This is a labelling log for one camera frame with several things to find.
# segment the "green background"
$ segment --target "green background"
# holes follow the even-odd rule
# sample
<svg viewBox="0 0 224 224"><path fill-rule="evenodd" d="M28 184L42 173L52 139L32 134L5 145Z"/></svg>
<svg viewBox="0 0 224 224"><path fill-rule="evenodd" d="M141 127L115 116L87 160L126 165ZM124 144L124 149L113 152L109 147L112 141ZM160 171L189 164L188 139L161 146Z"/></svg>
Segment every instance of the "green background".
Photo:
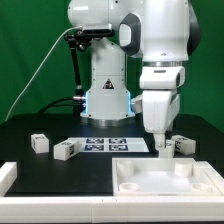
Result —
<svg viewBox="0 0 224 224"><path fill-rule="evenodd" d="M15 98L65 29L69 0L0 0L0 123ZM224 132L224 1L193 0L202 41L186 63L181 113L205 118ZM90 52L79 53L84 89L90 86ZM141 60L128 59L128 86L141 93ZM75 94L70 51L61 41L12 115L36 113L53 100ZM62 112L61 109L49 112Z"/></svg>

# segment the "black table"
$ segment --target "black table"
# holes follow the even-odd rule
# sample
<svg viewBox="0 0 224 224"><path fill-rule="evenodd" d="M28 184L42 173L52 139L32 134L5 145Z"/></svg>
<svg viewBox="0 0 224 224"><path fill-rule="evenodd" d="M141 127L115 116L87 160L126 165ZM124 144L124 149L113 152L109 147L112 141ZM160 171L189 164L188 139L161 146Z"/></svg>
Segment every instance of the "black table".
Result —
<svg viewBox="0 0 224 224"><path fill-rule="evenodd" d="M50 153L35 154L32 134L43 133L50 141ZM204 119L179 115L171 135L183 135L197 141L192 157L208 161L224 176L224 134ZM158 157L154 139L144 131L141 117L121 127L99 128L81 123L66 114L17 115L0 126L0 165L17 161L18 178L6 197L11 196L112 196L113 157ZM149 153L79 153L68 161L53 159L53 146L68 137L141 137Z"/></svg>

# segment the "small block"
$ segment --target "small block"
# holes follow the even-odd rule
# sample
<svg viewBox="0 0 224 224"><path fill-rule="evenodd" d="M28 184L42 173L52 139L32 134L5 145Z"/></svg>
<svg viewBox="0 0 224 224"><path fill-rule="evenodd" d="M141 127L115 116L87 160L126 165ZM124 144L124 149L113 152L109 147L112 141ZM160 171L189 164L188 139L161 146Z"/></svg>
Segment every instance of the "small block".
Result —
<svg viewBox="0 0 224 224"><path fill-rule="evenodd" d="M37 154L49 152L49 140L44 134L31 135L31 146Z"/></svg>
<svg viewBox="0 0 224 224"><path fill-rule="evenodd" d="M175 150L184 155L194 154L196 148L196 141L186 138L181 135L172 136L172 140L175 141Z"/></svg>
<svg viewBox="0 0 224 224"><path fill-rule="evenodd" d="M63 141L54 146L54 159L68 160L71 157L79 153L79 149L82 146L80 141Z"/></svg>
<svg viewBox="0 0 224 224"><path fill-rule="evenodd" d="M166 140L166 148L159 151L159 158L171 159L174 157L175 141Z"/></svg>

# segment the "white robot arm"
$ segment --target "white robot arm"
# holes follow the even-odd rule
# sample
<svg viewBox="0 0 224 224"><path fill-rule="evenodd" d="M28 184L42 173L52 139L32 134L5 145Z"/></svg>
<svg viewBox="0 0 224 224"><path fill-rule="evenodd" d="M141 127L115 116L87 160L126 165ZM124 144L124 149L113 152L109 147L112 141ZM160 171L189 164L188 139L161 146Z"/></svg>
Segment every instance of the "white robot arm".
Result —
<svg viewBox="0 0 224 224"><path fill-rule="evenodd" d="M121 49L131 57L143 58L140 77L143 94L136 101L142 100L145 130L154 134L155 148L163 150L165 132L179 112L177 88L185 81L182 63L188 60L200 39L196 35L197 43L190 44L192 23L198 30L191 1L72 0L69 19L72 25L88 25L90 30L91 27L119 30Z"/></svg>

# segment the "white plastic casing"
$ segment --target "white plastic casing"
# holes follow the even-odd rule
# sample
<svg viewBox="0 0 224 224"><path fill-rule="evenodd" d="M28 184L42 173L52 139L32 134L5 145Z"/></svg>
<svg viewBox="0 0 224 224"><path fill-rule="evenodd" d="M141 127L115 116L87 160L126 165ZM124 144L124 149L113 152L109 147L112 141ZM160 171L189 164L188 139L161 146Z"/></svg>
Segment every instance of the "white plastic casing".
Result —
<svg viewBox="0 0 224 224"><path fill-rule="evenodd" d="M143 121L147 132L166 132L179 112L180 99L176 93L176 90L143 91Z"/></svg>
<svg viewBox="0 0 224 224"><path fill-rule="evenodd" d="M188 0L144 0L139 16L144 62L188 60Z"/></svg>
<svg viewBox="0 0 224 224"><path fill-rule="evenodd" d="M54 146L54 159L68 160L71 157L79 153L79 149L82 146L80 141L63 141Z"/></svg>
<svg viewBox="0 0 224 224"><path fill-rule="evenodd" d="M49 152L49 140L44 134L31 135L31 146L37 154Z"/></svg>
<svg viewBox="0 0 224 224"><path fill-rule="evenodd" d="M86 93L86 110L81 116L98 120L134 116L130 93L125 87L125 54L106 38L92 41L92 85Z"/></svg>
<svg viewBox="0 0 224 224"><path fill-rule="evenodd" d="M182 66L143 67L140 77L140 87L142 89L176 89L182 86L184 82L185 69Z"/></svg>
<svg viewBox="0 0 224 224"><path fill-rule="evenodd" d="M110 23L117 30L122 19L141 4L142 0L72 0L68 18L73 26Z"/></svg>

